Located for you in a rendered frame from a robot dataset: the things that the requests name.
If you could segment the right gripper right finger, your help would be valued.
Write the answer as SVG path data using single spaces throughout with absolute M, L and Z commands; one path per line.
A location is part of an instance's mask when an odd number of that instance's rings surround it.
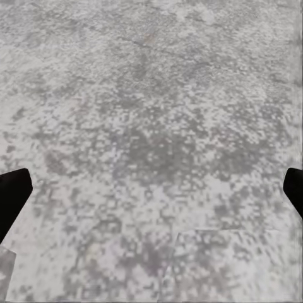
M 284 179 L 283 190 L 303 219 L 303 170 L 289 168 Z

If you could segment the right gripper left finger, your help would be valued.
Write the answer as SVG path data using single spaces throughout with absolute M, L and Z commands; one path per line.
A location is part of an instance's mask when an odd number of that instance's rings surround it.
M 0 175 L 0 244 L 32 192 L 27 168 Z

